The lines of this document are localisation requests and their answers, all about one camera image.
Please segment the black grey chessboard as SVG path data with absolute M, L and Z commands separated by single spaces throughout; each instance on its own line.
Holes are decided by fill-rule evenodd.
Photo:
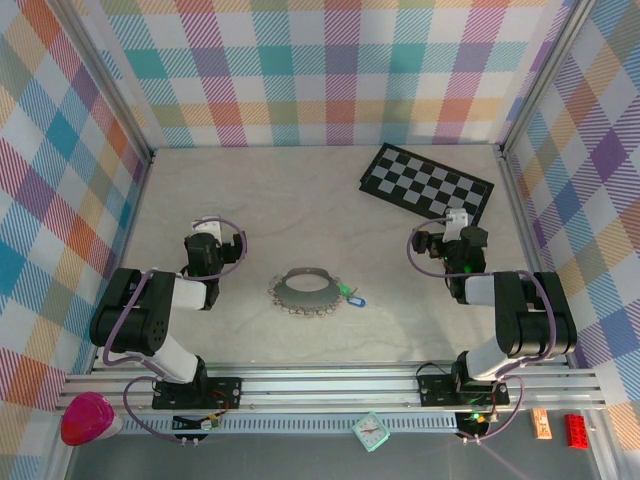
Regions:
M 463 209 L 476 226 L 494 184 L 385 143 L 360 178 L 359 190 L 426 219 Z

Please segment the orange tag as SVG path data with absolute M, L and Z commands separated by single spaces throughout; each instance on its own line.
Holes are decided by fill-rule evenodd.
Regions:
M 551 440 L 553 438 L 547 410 L 544 408 L 531 409 L 534 436 L 537 440 Z

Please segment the red studded toy brick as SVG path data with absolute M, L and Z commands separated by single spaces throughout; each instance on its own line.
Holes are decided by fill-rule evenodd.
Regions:
M 566 414 L 565 429 L 569 448 L 587 450 L 589 448 L 588 432 L 582 415 Z

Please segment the teal alarm clock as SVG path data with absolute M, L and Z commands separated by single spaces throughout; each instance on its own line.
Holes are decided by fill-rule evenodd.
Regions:
M 388 428 L 375 412 L 358 420 L 352 426 L 352 431 L 368 453 L 374 452 L 390 437 Z

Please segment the aluminium side frame rail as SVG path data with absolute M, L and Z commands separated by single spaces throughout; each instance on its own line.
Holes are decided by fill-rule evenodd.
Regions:
M 498 146 L 494 148 L 494 154 L 526 265 L 530 271 L 545 271 L 534 230 L 528 221 L 524 197 L 518 188 L 509 159 Z
M 106 291 L 109 280 L 112 278 L 115 270 L 118 267 L 123 265 L 125 260 L 127 250 L 129 248 L 129 244 L 131 241 L 131 237 L 133 235 L 133 231 L 136 225 L 138 213 L 140 210 L 140 204 L 144 199 L 145 189 L 148 184 L 149 176 L 151 174 L 151 170 L 153 164 L 156 160 L 159 149 L 155 148 L 151 150 L 151 156 L 148 160 L 145 161 L 144 165 L 141 167 L 141 173 L 139 177 L 139 181 L 137 183 L 132 183 L 131 189 L 129 191 L 128 196 L 126 197 L 126 203 L 124 204 L 121 219 L 124 219 L 124 225 L 119 226 L 119 230 L 116 233 L 115 240 L 115 255 L 113 260 L 108 260 L 106 265 L 106 278 L 102 281 L 100 287 L 98 288 L 96 300 L 92 307 L 91 315 L 89 316 L 89 320 L 87 323 L 86 333 L 83 336 L 83 340 L 85 341 L 85 346 L 79 351 L 76 363 L 77 365 L 74 367 L 74 373 L 86 374 L 90 373 L 92 366 L 95 362 L 97 347 L 93 344 L 93 342 L 89 338 L 90 326 L 93 319 L 93 316 L 98 310 L 99 304 L 102 300 L 102 296 Z

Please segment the black controller bracket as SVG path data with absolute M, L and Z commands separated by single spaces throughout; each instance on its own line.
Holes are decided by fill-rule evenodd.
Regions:
M 224 414 L 222 412 L 211 413 L 201 418 L 174 416 L 172 418 L 174 436 L 181 442 L 182 446 L 186 446 L 188 443 L 198 446 L 213 430 L 221 425 L 223 417 Z
M 455 435 L 464 442 L 490 433 L 491 414 L 489 412 L 456 412 L 455 419 L 457 425 Z

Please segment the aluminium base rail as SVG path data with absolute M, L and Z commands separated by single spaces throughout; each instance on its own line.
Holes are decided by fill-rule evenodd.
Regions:
M 224 365 L 212 364 L 213 377 L 242 380 L 241 413 L 391 413 L 421 409 L 413 363 L 349 365 Z M 121 411 L 125 403 L 141 414 L 152 410 L 153 390 L 143 370 L 132 365 L 97 365 L 85 375 L 67 378 L 55 410 L 62 412 L 77 395 L 92 391 L 104 395 Z M 545 408 L 595 410 L 605 406 L 596 374 L 550 362 L 518 371 L 507 382 L 509 402 L 500 412 Z

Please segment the aluminium corner post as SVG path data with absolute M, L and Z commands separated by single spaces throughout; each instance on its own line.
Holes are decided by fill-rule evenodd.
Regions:
M 133 144 L 134 149 L 147 164 L 152 164 L 154 157 L 153 149 L 146 141 L 133 113 L 107 68 L 102 55 L 95 47 L 80 16 L 76 13 L 71 0 L 46 0 L 46 3 L 60 22 L 63 30 L 69 36 L 79 56 L 86 64 L 86 68 L 96 83 L 97 88 L 104 95 L 106 102 L 111 107 L 116 119 L 120 122 L 121 127 Z
M 516 84 L 510 89 L 508 102 L 502 107 L 504 121 L 494 134 L 494 144 L 501 159 L 509 157 L 524 134 L 534 110 L 558 74 L 597 2 L 548 0 L 525 49 L 521 71 L 515 77 Z

